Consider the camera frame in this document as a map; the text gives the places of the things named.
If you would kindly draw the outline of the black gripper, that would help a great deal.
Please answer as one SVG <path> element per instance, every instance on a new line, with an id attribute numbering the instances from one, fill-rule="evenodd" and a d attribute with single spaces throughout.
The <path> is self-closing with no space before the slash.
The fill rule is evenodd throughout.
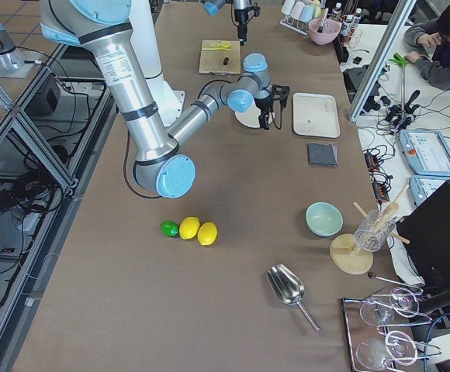
<path id="1" fill-rule="evenodd" d="M 255 104 L 260 109 L 258 122 L 261 128 L 269 129 L 270 111 L 272 107 L 272 93 L 266 92 L 255 99 Z"/>
<path id="2" fill-rule="evenodd" d="M 237 24 L 237 38 L 241 46 L 247 41 L 247 29 L 248 29 L 248 10 L 247 9 L 235 9 L 234 20 Z"/>

